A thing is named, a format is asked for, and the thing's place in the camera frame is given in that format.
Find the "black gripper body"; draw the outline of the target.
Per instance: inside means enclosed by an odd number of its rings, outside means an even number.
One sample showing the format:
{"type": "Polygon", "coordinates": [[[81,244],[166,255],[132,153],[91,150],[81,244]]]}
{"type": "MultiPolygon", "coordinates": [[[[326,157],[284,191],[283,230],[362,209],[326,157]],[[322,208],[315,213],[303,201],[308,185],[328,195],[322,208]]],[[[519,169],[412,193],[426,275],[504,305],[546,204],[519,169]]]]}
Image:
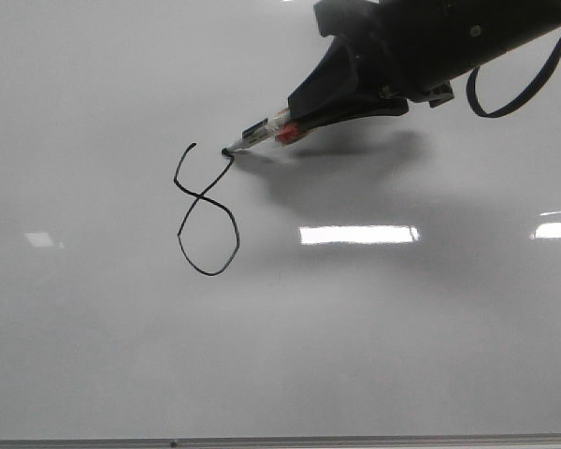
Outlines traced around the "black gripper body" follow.
{"type": "Polygon", "coordinates": [[[561,27],[561,1],[319,1],[314,14],[366,82],[415,102],[561,27]]]}

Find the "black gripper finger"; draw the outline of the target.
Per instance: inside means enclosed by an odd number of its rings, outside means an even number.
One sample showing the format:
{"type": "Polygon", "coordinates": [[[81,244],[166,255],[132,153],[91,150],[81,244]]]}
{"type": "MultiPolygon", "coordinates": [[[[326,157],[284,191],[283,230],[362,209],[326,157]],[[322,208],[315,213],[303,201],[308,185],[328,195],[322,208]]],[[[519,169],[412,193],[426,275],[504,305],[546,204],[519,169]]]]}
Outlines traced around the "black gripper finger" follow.
{"type": "Polygon", "coordinates": [[[350,108],[359,83],[356,53],[335,37],[323,59],[289,95],[291,119],[297,123],[336,123],[350,108]]]}
{"type": "Polygon", "coordinates": [[[304,98],[309,100],[303,116],[304,131],[366,117],[400,116],[410,110],[405,98],[383,98],[373,90],[357,87],[320,87],[311,89],[304,98]]]}

